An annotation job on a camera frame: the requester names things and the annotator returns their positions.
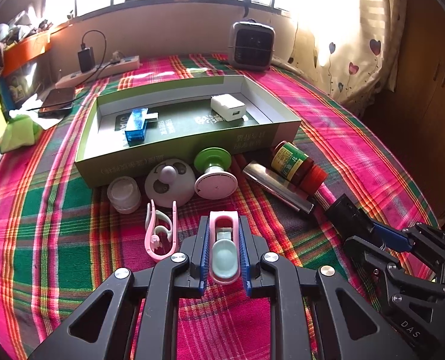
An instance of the plaid tablecloth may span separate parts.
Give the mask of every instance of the plaid tablecloth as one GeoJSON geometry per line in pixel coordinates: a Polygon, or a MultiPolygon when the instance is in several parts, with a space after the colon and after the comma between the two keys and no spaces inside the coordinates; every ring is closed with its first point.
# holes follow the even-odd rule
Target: plaid tablecloth
{"type": "MultiPolygon", "coordinates": [[[[137,71],[101,79],[71,116],[44,132],[35,146],[4,156],[0,342],[12,358],[25,359],[115,269],[137,271],[154,264],[144,252],[145,205],[134,214],[119,215],[109,204],[106,187],[90,190],[74,165],[88,105],[99,93],[164,80],[245,74],[301,117],[295,143],[329,174],[317,193],[322,207],[347,193],[373,218],[396,228],[416,221],[437,226],[413,180],[356,117],[293,74],[277,68],[264,73],[234,71],[221,64],[222,59],[221,55],[150,59],[137,71]]],[[[179,238],[195,234],[200,216],[210,211],[237,210],[247,215],[252,231],[263,235],[272,251],[299,266],[334,266],[377,307],[369,281],[353,270],[322,207],[313,219],[302,219],[241,179],[238,190],[225,200],[195,196],[180,207],[179,238]]],[[[399,258],[410,273],[428,274],[420,262],[405,255],[399,258]]],[[[202,300],[181,300],[178,358],[268,359],[269,323],[269,302],[248,299],[241,281],[224,287],[209,280],[202,300]]]]}

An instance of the wooden cabinet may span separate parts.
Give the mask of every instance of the wooden cabinet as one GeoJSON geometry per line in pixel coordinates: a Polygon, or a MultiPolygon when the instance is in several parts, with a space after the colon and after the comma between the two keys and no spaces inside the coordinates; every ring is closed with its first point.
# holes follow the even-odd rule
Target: wooden cabinet
{"type": "Polygon", "coordinates": [[[408,0],[394,93],[383,91],[363,121],[391,149],[435,214],[445,210],[445,12],[408,0]]]}

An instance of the bottle label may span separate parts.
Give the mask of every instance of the bottle label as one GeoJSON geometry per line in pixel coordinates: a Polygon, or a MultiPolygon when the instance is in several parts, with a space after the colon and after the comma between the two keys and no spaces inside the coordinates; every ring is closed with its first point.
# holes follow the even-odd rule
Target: bottle label
{"type": "Polygon", "coordinates": [[[286,143],[274,156],[271,167],[286,180],[291,181],[297,169],[308,157],[306,153],[286,143]]]}

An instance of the green box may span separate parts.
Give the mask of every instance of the green box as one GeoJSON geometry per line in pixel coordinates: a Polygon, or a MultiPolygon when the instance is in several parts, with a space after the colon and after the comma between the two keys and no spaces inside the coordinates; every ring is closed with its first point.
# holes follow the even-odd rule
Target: green box
{"type": "Polygon", "coordinates": [[[120,176],[146,175],[171,158],[192,164],[208,147],[232,155],[292,142],[301,120],[276,97],[245,76],[208,76],[154,83],[99,96],[92,105],[75,164],[91,188],[120,176]],[[244,119],[226,122],[210,98],[230,93],[246,104],[244,119]],[[130,146],[125,121],[132,109],[158,112],[144,143],[130,146]]]}

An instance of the curtain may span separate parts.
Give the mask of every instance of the curtain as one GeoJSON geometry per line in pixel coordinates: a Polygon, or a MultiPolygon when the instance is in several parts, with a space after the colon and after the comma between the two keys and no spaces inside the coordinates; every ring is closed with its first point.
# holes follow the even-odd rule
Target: curtain
{"type": "Polygon", "coordinates": [[[356,115],[394,91],[407,0],[291,0],[298,28],[289,60],[356,115]]]}

